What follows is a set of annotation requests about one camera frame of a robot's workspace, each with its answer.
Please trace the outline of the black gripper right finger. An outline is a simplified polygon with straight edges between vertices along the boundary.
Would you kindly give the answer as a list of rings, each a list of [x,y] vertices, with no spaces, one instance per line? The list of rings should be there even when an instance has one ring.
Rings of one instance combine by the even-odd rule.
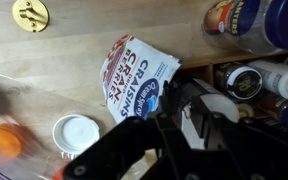
[[[196,136],[165,130],[167,155],[177,178],[288,180],[288,131],[240,118],[234,103],[202,80],[163,85],[161,108],[190,121]]]

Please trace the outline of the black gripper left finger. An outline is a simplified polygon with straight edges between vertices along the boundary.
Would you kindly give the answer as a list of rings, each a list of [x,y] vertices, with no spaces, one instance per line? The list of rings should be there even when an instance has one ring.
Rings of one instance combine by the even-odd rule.
[[[120,180],[150,149],[158,152],[158,160],[141,180],[174,179],[174,156],[183,142],[183,133],[169,117],[128,117],[71,161],[63,179]]]

